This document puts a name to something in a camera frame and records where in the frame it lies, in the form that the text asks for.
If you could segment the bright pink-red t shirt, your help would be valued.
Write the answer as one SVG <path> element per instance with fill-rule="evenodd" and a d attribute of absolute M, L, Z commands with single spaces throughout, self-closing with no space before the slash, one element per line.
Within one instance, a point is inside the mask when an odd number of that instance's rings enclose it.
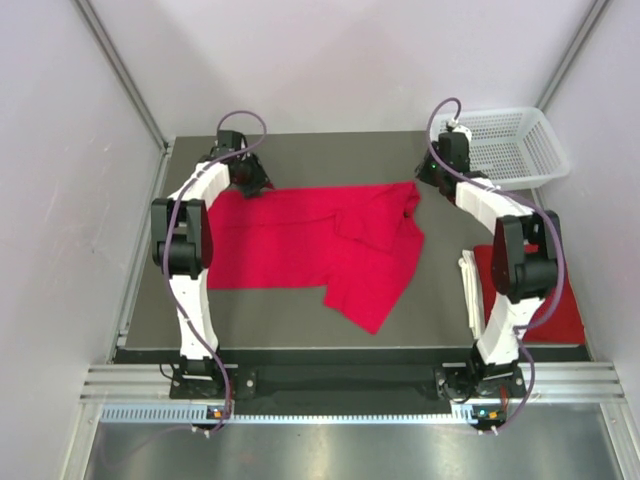
<path fill-rule="evenodd" d="M 412 181 L 223 192 L 208 210 L 210 289 L 315 288 L 326 307 L 376 334 L 409 286 L 425 236 Z"/>

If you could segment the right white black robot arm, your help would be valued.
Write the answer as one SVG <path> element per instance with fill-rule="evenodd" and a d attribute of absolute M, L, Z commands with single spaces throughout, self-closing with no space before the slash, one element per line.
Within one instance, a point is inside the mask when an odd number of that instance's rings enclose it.
<path fill-rule="evenodd" d="M 524 333 L 546 300 L 559 302 L 565 278 L 558 216 L 515 199 L 472 170 L 470 140 L 469 129 L 448 124 L 416 170 L 418 180 L 436 187 L 493 236 L 490 274 L 496 297 L 489 321 L 464 370 L 442 382 L 443 393 L 463 399 L 515 384 Z"/>

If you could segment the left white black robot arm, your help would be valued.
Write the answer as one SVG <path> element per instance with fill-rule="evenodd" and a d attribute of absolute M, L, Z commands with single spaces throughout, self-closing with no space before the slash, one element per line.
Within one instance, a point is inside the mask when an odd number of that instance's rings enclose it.
<path fill-rule="evenodd" d="M 246 136 L 220 130 L 210 153 L 196 164 L 184 184 L 151 204 L 152 259 L 161 270 L 180 326 L 175 382 L 191 380 L 205 396 L 220 394 L 227 382 L 216 358 L 218 339 L 206 285 L 214 253 L 208 209 L 227 190 L 251 199 L 271 186 Z"/>

